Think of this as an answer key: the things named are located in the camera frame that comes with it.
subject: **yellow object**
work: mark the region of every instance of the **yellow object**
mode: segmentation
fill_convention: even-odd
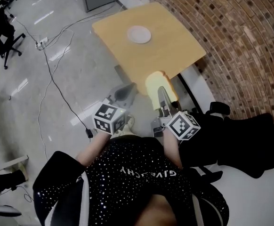
[[[178,101],[178,95],[175,92],[174,87],[172,86],[167,75],[162,71],[156,71],[150,74],[145,80],[145,86],[148,96],[152,100],[153,109],[160,109],[160,102],[158,97],[158,89],[162,86],[164,87],[166,93],[169,96],[171,102]]]
[[[148,43],[128,39],[127,31],[135,25],[151,32]],[[111,15],[92,27],[143,95],[145,80],[151,73],[164,71],[173,78],[206,54],[191,33],[157,2]]]

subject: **brick wall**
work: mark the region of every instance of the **brick wall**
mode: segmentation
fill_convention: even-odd
[[[206,50],[197,62],[231,117],[274,117],[274,0],[150,0],[163,4]]]

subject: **person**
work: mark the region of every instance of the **person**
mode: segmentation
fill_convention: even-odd
[[[28,176],[27,176],[24,165],[19,163],[18,166],[19,166],[19,170],[16,170],[12,173],[0,175],[0,194],[5,189],[9,189],[9,188],[14,189],[18,185],[28,180]]]
[[[43,226],[227,225],[222,194],[183,169],[170,130],[163,144],[99,131],[76,159],[55,152],[33,185]]]

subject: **black and white marker cube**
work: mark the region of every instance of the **black and white marker cube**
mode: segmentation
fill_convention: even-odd
[[[178,140],[189,140],[201,129],[193,116],[179,111],[166,125]]]
[[[127,111],[102,102],[93,113],[92,120],[96,129],[113,135],[127,123]]]

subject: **white plate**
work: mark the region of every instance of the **white plate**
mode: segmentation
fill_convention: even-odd
[[[128,39],[134,43],[147,43],[151,40],[151,32],[143,26],[133,26],[128,29]]]

